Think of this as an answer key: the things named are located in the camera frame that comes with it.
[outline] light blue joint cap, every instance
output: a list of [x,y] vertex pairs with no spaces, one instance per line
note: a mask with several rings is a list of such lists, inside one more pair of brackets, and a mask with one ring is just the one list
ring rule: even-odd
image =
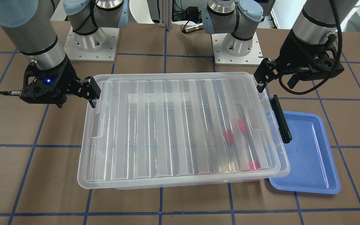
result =
[[68,16],[79,13],[90,3],[90,0],[64,0],[63,8]]
[[207,34],[215,33],[212,25],[212,20],[210,19],[210,15],[206,6],[204,6],[202,9],[202,23],[204,24],[205,33]]
[[119,24],[117,28],[124,28],[127,26],[127,21],[129,18],[129,0],[123,0],[123,9],[122,15],[120,16]]
[[260,22],[263,15],[262,6],[254,0],[240,0],[239,10],[249,19]]
[[0,26],[14,28],[29,22],[38,9],[38,0],[0,0]]

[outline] brown tabletop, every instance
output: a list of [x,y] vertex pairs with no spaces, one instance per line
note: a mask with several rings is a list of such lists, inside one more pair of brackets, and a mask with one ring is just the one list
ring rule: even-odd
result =
[[[69,22],[52,22],[62,43]],[[215,66],[210,36],[156,24],[121,30],[115,63],[74,62],[97,74],[246,71]],[[288,30],[258,29],[264,57],[276,58]],[[295,96],[277,81],[283,110],[314,113],[325,124],[341,182],[337,195],[275,190],[267,180],[119,191],[77,184],[87,101],[62,109],[0,95],[0,224],[351,224],[360,225],[360,33],[344,33],[345,71],[316,92]],[[0,91],[20,90],[24,58],[0,28]],[[304,91],[312,82],[298,83]]]

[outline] white chair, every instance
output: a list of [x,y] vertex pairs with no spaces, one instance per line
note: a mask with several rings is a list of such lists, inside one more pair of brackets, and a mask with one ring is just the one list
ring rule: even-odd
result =
[[[129,1],[130,12],[134,20],[139,24],[153,24],[151,14],[148,8],[147,0],[130,0]],[[176,21],[173,24],[186,24],[187,21]],[[187,25],[195,25],[193,21],[189,21]]]

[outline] plastic storage box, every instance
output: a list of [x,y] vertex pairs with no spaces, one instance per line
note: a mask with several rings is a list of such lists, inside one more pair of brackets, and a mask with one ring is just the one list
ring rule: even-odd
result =
[[244,72],[106,74],[88,106],[83,188],[240,182],[290,171],[274,111]]

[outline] red object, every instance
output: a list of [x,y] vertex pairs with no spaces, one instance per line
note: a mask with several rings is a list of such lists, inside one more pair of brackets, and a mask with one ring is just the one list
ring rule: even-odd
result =
[[253,170],[259,169],[260,165],[259,165],[258,160],[254,159],[254,160],[250,161],[250,168]]
[[238,121],[238,126],[240,127],[241,131],[243,133],[247,132],[247,128],[246,128],[246,125],[244,123],[244,120],[239,118],[237,121]]
[[231,133],[231,130],[224,131],[223,138],[228,145],[234,144],[234,137],[233,137],[233,133]]

